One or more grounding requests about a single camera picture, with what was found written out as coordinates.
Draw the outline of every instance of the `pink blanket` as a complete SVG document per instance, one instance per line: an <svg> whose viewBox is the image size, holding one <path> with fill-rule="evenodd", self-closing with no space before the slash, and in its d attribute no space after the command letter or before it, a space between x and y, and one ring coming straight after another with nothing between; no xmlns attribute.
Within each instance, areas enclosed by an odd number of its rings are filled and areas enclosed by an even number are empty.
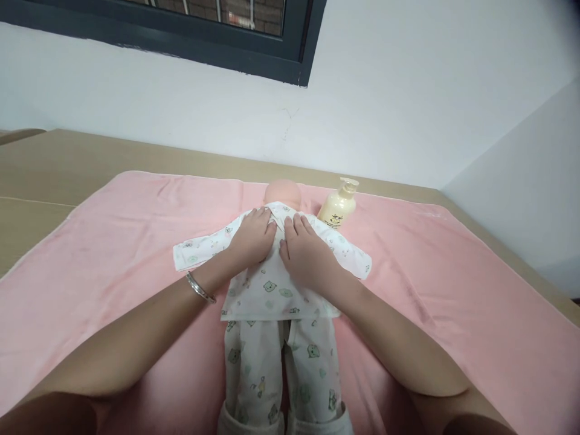
<svg viewBox="0 0 580 435"><path fill-rule="evenodd" d="M95 331L180 276L172 246L224 227L265 186L127 172L77 207L0 282L0 415ZM305 211L328 189L301 186ZM521 434L578 434L580 330L444 208L358 194L343 234L367 286L434 337ZM108 422L107 433L214 433L224 400L222 297ZM335 322L357 434L421 433L400 386Z"/></svg>

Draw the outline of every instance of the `baby pants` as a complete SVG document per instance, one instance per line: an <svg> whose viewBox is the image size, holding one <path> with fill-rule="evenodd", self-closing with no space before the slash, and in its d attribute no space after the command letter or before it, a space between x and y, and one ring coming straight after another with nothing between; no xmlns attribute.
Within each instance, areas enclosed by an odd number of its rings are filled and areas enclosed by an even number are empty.
<svg viewBox="0 0 580 435"><path fill-rule="evenodd" d="M330 318L228 322L226 398L218 433L284 433L279 415L283 348L291 403L289 433L352 433L341 400Z"/></svg>

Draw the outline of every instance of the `hand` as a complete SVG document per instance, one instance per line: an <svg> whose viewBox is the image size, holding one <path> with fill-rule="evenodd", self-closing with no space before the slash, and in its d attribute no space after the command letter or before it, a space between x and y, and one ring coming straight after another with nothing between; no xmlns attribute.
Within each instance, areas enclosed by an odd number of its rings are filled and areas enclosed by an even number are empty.
<svg viewBox="0 0 580 435"><path fill-rule="evenodd" d="M332 293L335 283L348 274L334 254L318 237L306 216L294 215L284 221L286 240L280 241L280 257L292 279L323 297Z"/></svg>
<svg viewBox="0 0 580 435"><path fill-rule="evenodd" d="M276 235L276 223L268 223L271 213L265 207L253 209L232 237L227 250L236 259L240 271L259 263L269 254Z"/></svg>

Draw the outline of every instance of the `dark window frame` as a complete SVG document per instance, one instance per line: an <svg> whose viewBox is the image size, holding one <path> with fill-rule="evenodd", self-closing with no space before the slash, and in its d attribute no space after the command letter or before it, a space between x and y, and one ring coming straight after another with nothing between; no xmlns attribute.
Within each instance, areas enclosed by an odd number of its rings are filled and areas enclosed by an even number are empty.
<svg viewBox="0 0 580 435"><path fill-rule="evenodd" d="M280 37L123 0L0 0L0 21L307 86L326 0L287 0Z"/></svg>

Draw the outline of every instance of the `bangle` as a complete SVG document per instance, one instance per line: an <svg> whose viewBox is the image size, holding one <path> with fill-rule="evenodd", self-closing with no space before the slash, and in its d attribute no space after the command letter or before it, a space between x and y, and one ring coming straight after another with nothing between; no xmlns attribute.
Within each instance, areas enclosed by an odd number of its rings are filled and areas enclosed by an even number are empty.
<svg viewBox="0 0 580 435"><path fill-rule="evenodd" d="M200 287L200 285L193 279L192 274L188 272L185 277L187 281L189 281L189 285L192 287L193 291L200 295L203 299L207 300L209 303L215 303L216 299L213 296L209 296L204 290Z"/></svg>

